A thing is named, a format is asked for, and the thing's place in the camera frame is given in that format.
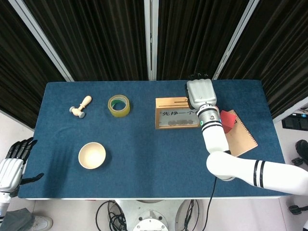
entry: wooden handle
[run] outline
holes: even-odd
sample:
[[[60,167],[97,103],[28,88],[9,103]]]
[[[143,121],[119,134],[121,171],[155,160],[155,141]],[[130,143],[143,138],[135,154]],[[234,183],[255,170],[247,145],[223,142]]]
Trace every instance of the wooden handle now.
[[[80,104],[80,106],[82,106],[83,108],[85,108],[92,100],[92,97],[91,96],[86,96],[84,98],[84,100],[82,101],[82,103]]]

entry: gray pants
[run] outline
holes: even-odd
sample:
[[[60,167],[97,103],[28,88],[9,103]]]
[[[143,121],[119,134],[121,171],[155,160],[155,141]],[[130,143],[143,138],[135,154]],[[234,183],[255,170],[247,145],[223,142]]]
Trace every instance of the gray pants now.
[[[0,231],[28,231],[34,223],[34,215],[26,208],[7,212]]]

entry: packing tape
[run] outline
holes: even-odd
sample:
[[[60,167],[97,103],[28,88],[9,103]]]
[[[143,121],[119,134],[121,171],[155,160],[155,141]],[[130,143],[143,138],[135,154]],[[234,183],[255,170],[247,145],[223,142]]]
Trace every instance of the packing tape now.
[[[116,103],[124,103],[125,107],[122,110],[115,110]],[[108,100],[108,109],[114,117],[125,117],[130,111],[129,100],[125,95],[114,95]]]

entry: robotic arm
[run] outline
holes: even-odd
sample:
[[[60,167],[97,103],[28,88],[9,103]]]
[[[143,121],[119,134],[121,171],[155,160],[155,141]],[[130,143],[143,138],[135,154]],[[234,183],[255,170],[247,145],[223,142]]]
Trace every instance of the robotic arm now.
[[[0,226],[11,198],[17,196],[19,185],[35,182],[44,175],[40,173],[36,177],[22,179],[25,163],[36,142],[33,138],[16,142],[9,149],[6,158],[0,162]]]
[[[198,111],[205,146],[210,153],[206,166],[213,175],[221,180],[236,177],[256,187],[308,196],[307,171],[292,165],[230,155],[210,79],[188,81],[185,89],[190,108]]]

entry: table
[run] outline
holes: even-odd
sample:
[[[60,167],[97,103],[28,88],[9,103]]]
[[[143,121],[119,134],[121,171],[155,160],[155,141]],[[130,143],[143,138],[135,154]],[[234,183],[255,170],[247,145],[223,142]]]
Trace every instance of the table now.
[[[22,185],[21,198],[206,198],[214,176],[205,166],[208,153],[200,128],[155,130],[155,98],[185,96],[185,80],[53,82],[45,89],[25,178],[43,172],[35,183]],[[284,163],[260,81],[215,80],[220,110],[234,109],[258,147],[241,158]],[[126,95],[130,114],[113,117],[107,102]],[[80,119],[69,113],[86,96],[92,102]],[[97,169],[78,162],[80,148],[101,143],[106,160]],[[240,179],[217,181],[215,197],[285,195],[256,188]]]

